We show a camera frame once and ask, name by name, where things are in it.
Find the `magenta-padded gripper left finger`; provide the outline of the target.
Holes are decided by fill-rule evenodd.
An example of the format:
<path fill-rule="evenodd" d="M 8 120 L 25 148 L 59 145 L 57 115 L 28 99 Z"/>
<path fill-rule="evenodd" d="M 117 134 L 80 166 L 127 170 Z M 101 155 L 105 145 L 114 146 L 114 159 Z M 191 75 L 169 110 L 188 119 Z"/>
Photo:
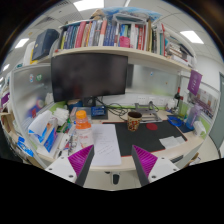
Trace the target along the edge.
<path fill-rule="evenodd" d="M 83 186 L 94 157 L 94 146 L 88 146 L 70 155 L 61 156 L 46 168 L 46 171 L 65 180 Z"/>

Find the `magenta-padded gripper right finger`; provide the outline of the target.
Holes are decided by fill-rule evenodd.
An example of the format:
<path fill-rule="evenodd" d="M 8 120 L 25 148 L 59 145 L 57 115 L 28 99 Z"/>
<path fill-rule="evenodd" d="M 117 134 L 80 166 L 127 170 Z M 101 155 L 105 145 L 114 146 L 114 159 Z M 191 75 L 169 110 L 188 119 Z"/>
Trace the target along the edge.
<path fill-rule="evenodd" d="M 136 145 L 132 146 L 131 154 L 141 186 L 146 186 L 179 170 L 169 159 L 157 157 Z"/>

